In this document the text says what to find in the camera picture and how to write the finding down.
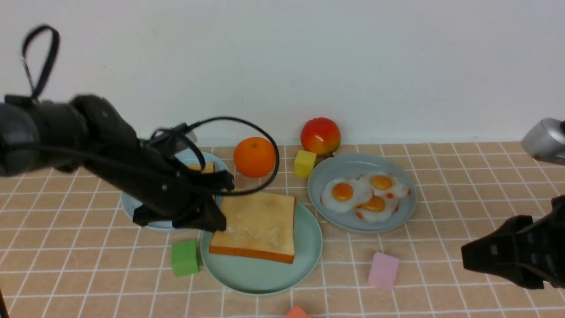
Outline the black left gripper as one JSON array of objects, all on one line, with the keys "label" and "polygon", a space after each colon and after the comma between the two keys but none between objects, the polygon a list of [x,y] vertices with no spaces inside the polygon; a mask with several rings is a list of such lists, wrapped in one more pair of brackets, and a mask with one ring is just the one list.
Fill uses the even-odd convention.
[{"label": "black left gripper", "polygon": [[[194,143],[188,145],[203,167],[205,159]],[[224,170],[202,174],[187,168],[173,153],[160,151],[137,137],[99,138],[85,150],[84,167],[140,201],[133,223],[171,221],[177,230],[225,231],[220,197],[234,189],[234,177]]]}]

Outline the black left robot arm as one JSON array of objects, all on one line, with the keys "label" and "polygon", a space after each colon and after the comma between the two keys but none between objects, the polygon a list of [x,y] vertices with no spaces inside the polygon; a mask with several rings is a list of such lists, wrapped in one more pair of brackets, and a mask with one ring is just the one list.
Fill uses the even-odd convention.
[{"label": "black left robot arm", "polygon": [[133,222],[168,221],[175,229],[224,231],[218,191],[232,189],[228,172],[189,169],[159,144],[137,133],[104,98],[77,96],[69,103],[35,103],[7,96],[1,104],[1,176],[45,168],[85,168],[137,199]]}]

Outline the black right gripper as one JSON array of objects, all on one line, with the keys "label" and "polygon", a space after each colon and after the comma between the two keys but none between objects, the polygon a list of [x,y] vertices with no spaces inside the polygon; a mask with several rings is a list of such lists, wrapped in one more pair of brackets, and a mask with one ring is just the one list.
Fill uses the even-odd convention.
[{"label": "black right gripper", "polygon": [[497,230],[461,247],[463,267],[499,276],[521,288],[565,287],[565,197],[551,199],[552,211],[507,219]]}]

